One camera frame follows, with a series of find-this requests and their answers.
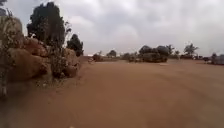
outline bush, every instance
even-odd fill
[[[96,61],[96,62],[101,62],[103,61],[102,57],[98,54],[94,54],[93,55],[93,60]]]

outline brown rock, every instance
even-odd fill
[[[44,58],[33,56],[24,49],[9,49],[14,67],[9,74],[10,81],[25,81],[47,73]]]
[[[44,48],[43,42],[34,38],[26,37],[24,41],[24,49],[36,56],[47,57],[47,49]]]
[[[68,66],[64,70],[64,74],[66,77],[75,77],[77,73],[77,67],[75,66]]]
[[[69,66],[77,65],[78,57],[76,56],[76,53],[74,50],[65,48],[64,49],[64,57],[66,58],[67,65],[69,65]]]

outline sky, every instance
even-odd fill
[[[5,7],[26,24],[34,7],[47,0],[8,0]],[[208,56],[224,53],[223,0],[54,0],[86,54],[135,52],[143,45],[187,44]]]

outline dirt ground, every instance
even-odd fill
[[[0,128],[223,128],[224,67],[202,63],[86,64],[0,104]]]

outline distant tree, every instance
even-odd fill
[[[67,48],[73,49],[77,56],[83,55],[83,42],[81,42],[76,34],[72,35],[72,38],[67,41]]]
[[[5,2],[7,2],[7,0],[0,0],[0,6],[3,6]]]
[[[109,53],[107,53],[108,57],[116,57],[117,56],[117,52],[115,50],[111,50]]]
[[[122,55],[122,59],[123,60],[129,60],[131,54],[130,53],[125,53],[124,55]]]
[[[175,51],[175,55],[179,55],[180,54],[180,51]]]
[[[173,54],[173,50],[175,49],[174,47],[173,47],[173,45],[167,45],[166,46],[167,48],[168,48],[168,50],[169,50],[169,55],[172,55]]]
[[[187,45],[184,49],[184,53],[188,56],[193,56],[198,47],[195,47],[193,44]]]
[[[217,58],[217,54],[216,54],[216,53],[213,53],[213,54],[212,54],[212,57],[211,57],[211,59],[212,59],[212,64],[216,64],[216,58]]]
[[[145,53],[150,53],[152,52],[152,48],[150,48],[149,46],[147,45],[144,45],[140,50],[139,50],[139,53],[140,54],[145,54]]]
[[[30,20],[31,23],[27,25],[28,36],[31,37],[34,34],[34,38],[44,41],[48,45],[57,43],[62,46],[66,33],[70,31],[70,29],[65,30],[60,9],[54,2],[37,6],[30,16]]]
[[[158,46],[157,51],[158,51],[159,54],[164,55],[164,56],[169,56],[170,55],[169,48],[166,47],[166,46]]]

